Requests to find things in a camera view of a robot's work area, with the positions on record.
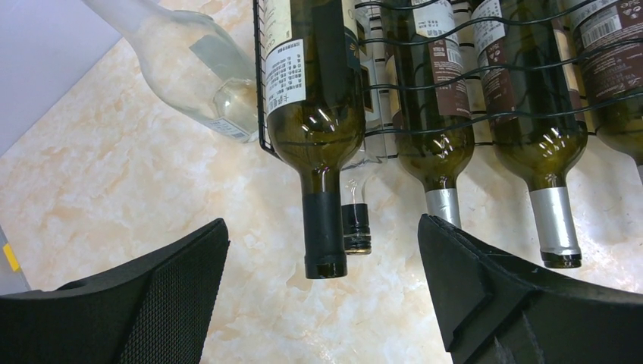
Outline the green wine bottle back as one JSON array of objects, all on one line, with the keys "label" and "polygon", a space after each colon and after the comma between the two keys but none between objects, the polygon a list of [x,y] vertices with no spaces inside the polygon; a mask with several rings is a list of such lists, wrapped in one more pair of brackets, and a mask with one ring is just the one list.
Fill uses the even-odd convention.
[{"label": "green wine bottle back", "polygon": [[642,174],[642,2],[590,1],[568,19],[595,133]]}]

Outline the clear tall glass bottle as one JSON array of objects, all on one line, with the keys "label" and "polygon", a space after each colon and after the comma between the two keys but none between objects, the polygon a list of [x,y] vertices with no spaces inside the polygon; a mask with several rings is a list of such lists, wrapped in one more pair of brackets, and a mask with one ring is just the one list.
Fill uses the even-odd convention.
[{"label": "clear tall glass bottle", "polygon": [[151,91],[239,143],[259,133],[254,62],[208,15],[152,1],[87,1],[134,50]]}]

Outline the dark bottle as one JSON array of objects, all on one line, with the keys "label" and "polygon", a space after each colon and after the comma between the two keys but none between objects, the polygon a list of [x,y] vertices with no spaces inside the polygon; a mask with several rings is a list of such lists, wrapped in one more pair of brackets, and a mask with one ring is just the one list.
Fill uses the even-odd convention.
[{"label": "dark bottle", "polygon": [[309,279],[347,274],[340,172],[365,134],[355,4],[265,1],[268,135],[300,176]]}]

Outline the black wire wine rack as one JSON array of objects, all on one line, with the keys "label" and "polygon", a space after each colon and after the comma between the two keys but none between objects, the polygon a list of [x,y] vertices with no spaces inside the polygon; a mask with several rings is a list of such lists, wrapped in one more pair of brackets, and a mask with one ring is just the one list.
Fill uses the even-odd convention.
[{"label": "black wire wine rack", "polygon": [[[259,110],[259,145],[261,146],[261,149],[264,152],[267,152],[269,155],[275,157],[276,159],[279,159],[280,156],[278,153],[275,151],[269,135],[268,135],[268,125],[266,124],[265,120],[268,117],[268,103],[266,101],[266,85],[265,85],[265,63],[266,63],[266,58],[267,58],[267,52],[265,51],[265,47],[263,45],[265,34],[263,32],[265,28],[265,22],[263,20],[263,17],[265,15],[265,10],[263,9],[264,2],[263,1],[253,1],[252,2],[252,15],[253,15],[253,31],[254,31],[254,51],[255,51],[255,62],[256,62],[256,85],[258,87],[257,89],[257,96],[261,99],[261,102],[258,105],[258,110]],[[528,25],[533,25],[533,24],[541,24],[549,20],[554,20],[559,17],[562,17],[564,15],[569,14],[571,11],[570,10],[565,10],[560,12],[559,14],[552,15],[550,17],[545,17],[541,19],[536,19],[536,20],[528,20],[528,21],[513,21],[513,20],[506,20],[503,19],[502,17],[482,17],[476,20],[469,20],[466,21],[463,24],[460,24],[459,26],[454,27],[453,30],[450,30],[446,32],[444,35],[440,35],[434,38],[427,39],[425,41],[418,41],[418,42],[398,42],[398,41],[393,41],[389,39],[385,39],[383,37],[380,38],[370,38],[370,39],[365,39],[359,44],[367,44],[367,43],[384,43],[384,44],[391,44],[395,46],[420,46],[420,45],[427,45],[431,42],[436,42],[438,40],[443,40],[446,39],[448,36],[463,30],[467,27],[471,27],[475,24],[479,24],[485,21],[495,21],[498,23],[502,23],[507,26],[513,26],[513,27],[526,27]],[[512,65],[512,64],[498,64],[498,65],[489,65],[489,66],[484,66],[484,67],[477,67],[472,69],[469,72],[465,72],[464,74],[454,77],[450,80],[445,80],[440,83],[433,83],[427,86],[395,86],[393,84],[383,84],[383,83],[378,83],[378,84],[373,84],[371,86],[368,86],[363,89],[363,91],[366,93],[371,90],[380,90],[380,89],[395,89],[398,91],[429,91],[429,90],[434,90],[439,87],[443,86],[449,86],[453,83],[456,83],[461,80],[468,79],[472,77],[475,74],[480,74],[483,71],[492,71],[492,70],[508,70],[508,71],[525,71],[525,72],[532,72],[532,71],[544,71],[546,69],[554,68],[554,67],[562,67],[565,64],[571,64],[571,63],[577,63],[581,60],[585,60],[586,58],[589,58],[594,55],[599,55],[602,52],[606,52],[611,49],[616,49],[622,46],[629,46],[633,44],[639,44],[642,42],[641,38],[631,38],[631,39],[624,39],[620,41],[616,41],[612,44],[609,45],[603,45],[600,47],[597,47],[596,49],[586,52],[585,54],[578,55],[574,58],[567,58],[566,60],[562,60],[556,63],[550,63],[550,64],[545,64],[542,66],[517,66],[517,65]],[[523,112],[523,111],[503,111],[499,112],[496,114],[491,114],[487,116],[481,116],[479,118],[474,118],[472,121],[469,121],[467,123],[463,124],[456,124],[452,127],[444,127],[442,130],[443,131],[448,131],[448,130],[454,130],[454,129],[459,129],[461,127],[465,126],[472,126],[473,124],[476,124],[481,121],[486,121],[491,118],[495,117],[500,117],[500,116],[519,116],[519,117],[527,117],[527,118],[549,118],[549,117],[558,117],[558,116],[567,116],[567,115],[574,115],[574,114],[579,114],[585,111],[593,111],[597,108],[602,108],[608,105],[612,105],[613,103],[620,102],[620,101],[625,101],[627,99],[632,99],[635,97],[641,96],[641,92],[633,93],[632,95],[625,95],[625,96],[619,96],[615,99],[608,100],[596,105],[589,105],[585,106],[582,108],[574,108],[570,110],[565,110],[565,111],[560,111],[560,112],[554,112],[554,113],[543,113],[543,114],[535,114],[531,112]]]}]

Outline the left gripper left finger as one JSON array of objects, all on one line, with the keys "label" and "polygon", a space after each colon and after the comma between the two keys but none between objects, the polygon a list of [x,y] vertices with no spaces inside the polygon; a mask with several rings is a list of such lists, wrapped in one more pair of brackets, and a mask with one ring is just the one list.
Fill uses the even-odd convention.
[{"label": "left gripper left finger", "polygon": [[1,298],[3,363],[198,363],[230,246],[221,218],[56,290]]}]

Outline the green wine bottle front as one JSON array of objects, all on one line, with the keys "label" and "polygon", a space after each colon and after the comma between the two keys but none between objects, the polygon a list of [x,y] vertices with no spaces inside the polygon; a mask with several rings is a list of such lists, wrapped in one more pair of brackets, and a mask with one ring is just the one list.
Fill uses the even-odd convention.
[{"label": "green wine bottle front", "polygon": [[[381,9],[387,39],[425,41],[456,26],[449,1],[388,1]],[[427,45],[385,44],[385,70],[395,86],[427,86],[464,72],[456,33]],[[443,131],[467,123],[471,114],[464,80],[429,91],[391,89],[389,102],[398,159],[422,183],[429,215],[460,227],[456,179],[472,158],[472,126]]]}]

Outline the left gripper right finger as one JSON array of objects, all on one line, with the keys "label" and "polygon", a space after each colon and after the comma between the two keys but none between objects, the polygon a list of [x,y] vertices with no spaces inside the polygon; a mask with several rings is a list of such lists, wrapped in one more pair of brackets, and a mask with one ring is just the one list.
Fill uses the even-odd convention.
[{"label": "left gripper right finger", "polygon": [[419,251],[454,363],[640,363],[642,296],[576,280],[423,215]]}]

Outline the green wine bottle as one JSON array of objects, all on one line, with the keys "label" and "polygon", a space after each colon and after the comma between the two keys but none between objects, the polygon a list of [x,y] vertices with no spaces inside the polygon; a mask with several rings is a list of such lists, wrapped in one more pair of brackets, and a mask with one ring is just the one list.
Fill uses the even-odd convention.
[{"label": "green wine bottle", "polygon": [[[388,1],[381,9],[387,39],[425,41],[456,26],[449,1]],[[385,70],[395,86],[427,86],[464,72],[456,33],[427,45],[385,44]],[[422,183],[429,215],[460,227],[456,179],[472,158],[472,126],[443,131],[467,123],[471,114],[464,80],[429,91],[391,89],[389,102],[398,159]]]},{"label": "green wine bottle", "polygon": [[529,191],[548,268],[582,264],[566,176],[588,142],[555,1],[473,1],[473,34],[495,153]]},{"label": "green wine bottle", "polygon": [[568,19],[595,133],[642,174],[642,2],[590,1]]}]

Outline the square clear liquor bottle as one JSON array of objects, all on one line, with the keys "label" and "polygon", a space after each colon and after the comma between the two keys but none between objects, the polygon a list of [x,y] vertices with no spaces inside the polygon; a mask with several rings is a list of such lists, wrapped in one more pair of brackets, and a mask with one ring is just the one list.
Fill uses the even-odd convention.
[{"label": "square clear liquor bottle", "polygon": [[[373,36],[374,6],[356,9],[358,40]],[[378,83],[375,62],[375,44],[360,46],[362,85]],[[384,129],[379,90],[370,89],[364,93],[365,131]],[[369,208],[366,203],[365,187],[370,177],[387,162],[387,148],[384,134],[365,136],[356,154],[347,162],[340,173],[341,218],[343,224],[343,245],[347,255],[368,255],[372,251],[372,236],[369,225]]]}]

